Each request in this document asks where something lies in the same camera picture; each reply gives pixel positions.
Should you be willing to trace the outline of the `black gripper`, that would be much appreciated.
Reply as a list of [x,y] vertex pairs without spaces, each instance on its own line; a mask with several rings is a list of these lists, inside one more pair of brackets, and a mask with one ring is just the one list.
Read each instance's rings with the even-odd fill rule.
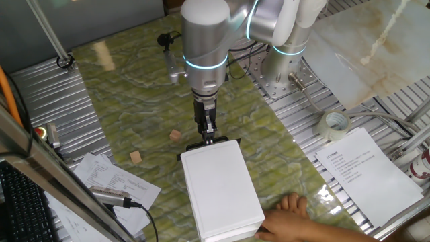
[[205,145],[214,142],[214,131],[216,127],[216,100],[211,99],[206,102],[194,100],[194,119],[198,125],[198,131],[202,133],[202,140]]

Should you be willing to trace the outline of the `person's bare hand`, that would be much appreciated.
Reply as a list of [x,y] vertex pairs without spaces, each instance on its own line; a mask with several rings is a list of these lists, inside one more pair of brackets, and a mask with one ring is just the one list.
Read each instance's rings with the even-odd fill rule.
[[284,196],[276,209],[265,210],[265,219],[255,238],[262,241],[308,241],[308,226],[312,224],[307,213],[308,200],[293,192]]

